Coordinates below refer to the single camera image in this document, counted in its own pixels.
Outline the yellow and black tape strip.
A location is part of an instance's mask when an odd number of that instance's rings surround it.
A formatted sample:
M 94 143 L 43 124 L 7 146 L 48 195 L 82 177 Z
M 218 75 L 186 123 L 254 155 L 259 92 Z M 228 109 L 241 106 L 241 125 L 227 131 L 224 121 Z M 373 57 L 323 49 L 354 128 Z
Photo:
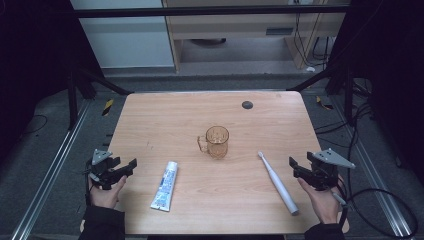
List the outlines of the yellow and black tape strip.
M 113 99 L 108 99 L 106 101 L 105 106 L 104 106 L 103 111 L 102 111 L 102 116 L 107 116 L 108 115 L 108 113 L 109 113 L 109 111 L 110 111 L 113 103 L 114 103 L 114 100 Z
M 326 110 L 333 110 L 333 104 L 328 96 L 317 96 L 316 102 Z

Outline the amber cut glass mug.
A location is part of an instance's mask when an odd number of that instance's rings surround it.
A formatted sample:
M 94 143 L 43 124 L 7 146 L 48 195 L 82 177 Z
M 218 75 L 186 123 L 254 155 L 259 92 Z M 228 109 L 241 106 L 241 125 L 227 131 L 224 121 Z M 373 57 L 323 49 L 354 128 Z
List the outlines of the amber cut glass mug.
M 213 159 L 223 159 L 228 152 L 229 131 L 223 126 L 212 126 L 197 137 L 199 150 Z

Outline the aluminium floor rail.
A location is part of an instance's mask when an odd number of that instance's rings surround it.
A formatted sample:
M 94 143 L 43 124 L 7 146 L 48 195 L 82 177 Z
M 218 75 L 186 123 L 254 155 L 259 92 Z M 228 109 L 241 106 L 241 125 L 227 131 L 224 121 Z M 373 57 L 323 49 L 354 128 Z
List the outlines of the aluminium floor rail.
M 77 120 L 75 125 L 67 131 L 50 167 L 47 170 L 41 184 L 39 185 L 35 196 L 33 197 L 24 216 L 12 233 L 10 240 L 27 240 L 38 217 L 50 195 L 53 185 L 67 160 L 80 129 L 86 119 L 87 113 L 92 105 L 91 100 L 83 100 L 82 106 L 77 112 Z
M 413 219 L 414 214 L 410 214 L 414 226 L 407 222 L 407 217 L 402 213 L 403 209 L 407 209 L 408 205 L 402 200 L 398 200 L 396 195 L 389 191 L 387 184 L 377 171 L 375 165 L 359 137 L 359 133 L 355 127 L 345 127 L 348 135 L 351 137 L 350 153 L 355 153 L 359 165 L 362 167 L 371 188 L 376 194 L 377 200 L 383 210 L 385 217 L 393 231 L 394 236 L 398 239 L 416 240 L 414 230 L 418 229 L 418 220 Z

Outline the white cabinet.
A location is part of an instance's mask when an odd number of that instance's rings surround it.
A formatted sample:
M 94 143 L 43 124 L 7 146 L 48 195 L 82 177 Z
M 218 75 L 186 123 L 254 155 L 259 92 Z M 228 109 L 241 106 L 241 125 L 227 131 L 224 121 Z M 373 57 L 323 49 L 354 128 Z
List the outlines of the white cabinet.
M 75 10 L 162 8 L 161 0 L 71 0 Z M 102 69 L 173 67 L 164 17 L 80 20 Z

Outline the person's right hand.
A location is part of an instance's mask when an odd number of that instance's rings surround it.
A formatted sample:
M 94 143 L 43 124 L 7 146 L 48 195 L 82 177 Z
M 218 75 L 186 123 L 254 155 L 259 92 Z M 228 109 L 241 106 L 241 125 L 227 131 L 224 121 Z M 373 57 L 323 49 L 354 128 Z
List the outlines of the person's right hand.
M 310 186 L 304 179 L 298 178 L 298 183 L 310 198 L 313 210 L 322 224 L 336 224 L 338 222 L 338 214 L 340 202 L 335 195 L 340 195 L 337 187 L 331 189 L 317 191 Z

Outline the black curtain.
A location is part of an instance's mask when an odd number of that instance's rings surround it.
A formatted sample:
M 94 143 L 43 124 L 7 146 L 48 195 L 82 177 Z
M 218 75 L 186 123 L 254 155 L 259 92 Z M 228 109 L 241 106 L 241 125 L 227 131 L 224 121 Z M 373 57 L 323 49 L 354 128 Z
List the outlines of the black curtain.
M 372 83 L 372 104 L 424 185 L 424 0 L 350 0 L 330 60 Z
M 54 16 L 73 9 L 71 0 L 0 0 L 0 164 L 70 72 L 103 75 L 80 21 Z

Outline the white and blue toothpaste tube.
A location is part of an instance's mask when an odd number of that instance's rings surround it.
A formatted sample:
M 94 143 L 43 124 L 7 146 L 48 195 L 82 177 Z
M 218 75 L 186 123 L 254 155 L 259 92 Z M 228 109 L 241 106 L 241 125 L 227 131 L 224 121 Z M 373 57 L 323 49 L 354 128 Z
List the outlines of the white and blue toothpaste tube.
M 163 173 L 157 192 L 150 204 L 152 209 L 165 212 L 170 211 L 177 172 L 178 163 L 169 161 Z

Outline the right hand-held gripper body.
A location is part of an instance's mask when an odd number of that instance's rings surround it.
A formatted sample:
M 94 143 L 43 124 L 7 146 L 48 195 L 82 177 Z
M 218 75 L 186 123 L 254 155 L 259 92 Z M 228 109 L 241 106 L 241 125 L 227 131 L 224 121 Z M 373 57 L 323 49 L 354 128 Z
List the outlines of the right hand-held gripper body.
M 313 176 L 317 183 L 313 185 L 316 190 L 322 191 L 333 188 L 338 184 L 338 168 L 355 169 L 356 165 L 331 148 L 314 152 L 315 163 L 311 163 Z

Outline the black diagonal frame strut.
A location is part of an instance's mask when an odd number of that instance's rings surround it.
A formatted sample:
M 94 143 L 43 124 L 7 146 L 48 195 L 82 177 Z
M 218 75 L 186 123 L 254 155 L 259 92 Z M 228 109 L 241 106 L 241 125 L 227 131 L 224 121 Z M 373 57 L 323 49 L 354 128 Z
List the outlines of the black diagonal frame strut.
M 72 130 L 78 120 L 78 108 L 76 92 L 80 91 L 85 99 L 94 99 L 96 90 L 92 82 L 112 90 L 119 95 L 129 95 L 132 91 L 125 90 L 110 81 L 104 76 L 96 75 L 84 68 L 71 70 L 67 77 L 68 103 L 69 103 L 69 130 Z
M 306 81 L 288 88 L 288 91 L 301 92 L 318 81 L 328 78 L 325 91 L 329 95 L 337 94 L 344 89 L 344 117 L 353 126 L 353 72 L 348 64 L 330 64 L 325 70 L 315 74 Z

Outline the white electric toothbrush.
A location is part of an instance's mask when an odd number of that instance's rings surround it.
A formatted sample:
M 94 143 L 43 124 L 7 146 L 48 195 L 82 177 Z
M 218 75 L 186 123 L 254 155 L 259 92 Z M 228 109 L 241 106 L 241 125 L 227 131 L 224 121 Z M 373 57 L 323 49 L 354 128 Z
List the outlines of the white electric toothbrush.
M 265 157 L 265 155 L 263 154 L 262 151 L 258 152 L 258 156 L 262 160 L 272 183 L 274 184 L 274 186 L 275 186 L 277 192 L 279 193 L 281 199 L 285 203 L 289 213 L 292 216 L 297 215 L 298 212 L 299 212 L 299 209 L 298 209 L 297 205 L 295 204 L 294 200 L 292 199 L 290 193 L 286 189 L 285 185 L 283 184 L 283 182 L 281 181 L 281 179 L 279 178 L 277 173 L 273 170 L 271 165 L 268 163 L 268 161 L 267 161 L 267 159 L 266 159 L 266 157 Z

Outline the light wooden desk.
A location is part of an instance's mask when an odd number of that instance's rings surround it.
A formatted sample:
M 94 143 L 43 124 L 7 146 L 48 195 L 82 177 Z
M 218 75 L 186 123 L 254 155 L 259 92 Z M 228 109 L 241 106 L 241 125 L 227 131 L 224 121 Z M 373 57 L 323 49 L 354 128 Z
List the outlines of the light wooden desk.
M 336 5 L 350 0 L 161 0 L 165 7 Z M 297 68 L 306 66 L 313 44 L 338 35 L 343 13 L 168 16 L 170 38 L 188 39 L 282 37 Z

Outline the person's left hand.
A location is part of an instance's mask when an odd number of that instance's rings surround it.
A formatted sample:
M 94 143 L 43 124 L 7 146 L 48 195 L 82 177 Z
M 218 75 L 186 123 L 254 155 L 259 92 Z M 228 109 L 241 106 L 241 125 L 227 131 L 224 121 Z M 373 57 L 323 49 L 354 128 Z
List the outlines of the person's left hand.
M 122 176 L 110 190 L 95 186 L 89 179 L 89 199 L 93 206 L 114 209 L 119 202 L 119 193 L 126 184 L 127 177 Z

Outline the black horizontal frame bar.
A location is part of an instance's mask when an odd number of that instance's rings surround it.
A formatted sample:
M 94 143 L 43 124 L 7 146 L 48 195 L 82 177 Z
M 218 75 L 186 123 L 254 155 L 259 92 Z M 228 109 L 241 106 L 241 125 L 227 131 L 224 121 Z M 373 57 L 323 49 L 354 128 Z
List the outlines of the black horizontal frame bar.
M 344 13 L 350 5 L 266 5 L 266 6 L 206 6 L 134 9 L 73 10 L 70 15 L 78 18 L 159 17 L 159 16 L 212 16 L 245 14 L 298 14 Z

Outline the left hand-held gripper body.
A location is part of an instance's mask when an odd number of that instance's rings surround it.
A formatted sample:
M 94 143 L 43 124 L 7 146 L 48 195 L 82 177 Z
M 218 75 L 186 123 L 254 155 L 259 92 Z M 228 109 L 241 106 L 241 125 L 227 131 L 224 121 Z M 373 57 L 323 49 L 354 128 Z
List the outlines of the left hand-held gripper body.
M 112 183 L 109 178 L 113 168 L 112 153 L 95 149 L 92 157 L 86 162 L 86 173 L 94 181 L 96 186 L 103 190 L 110 190 Z

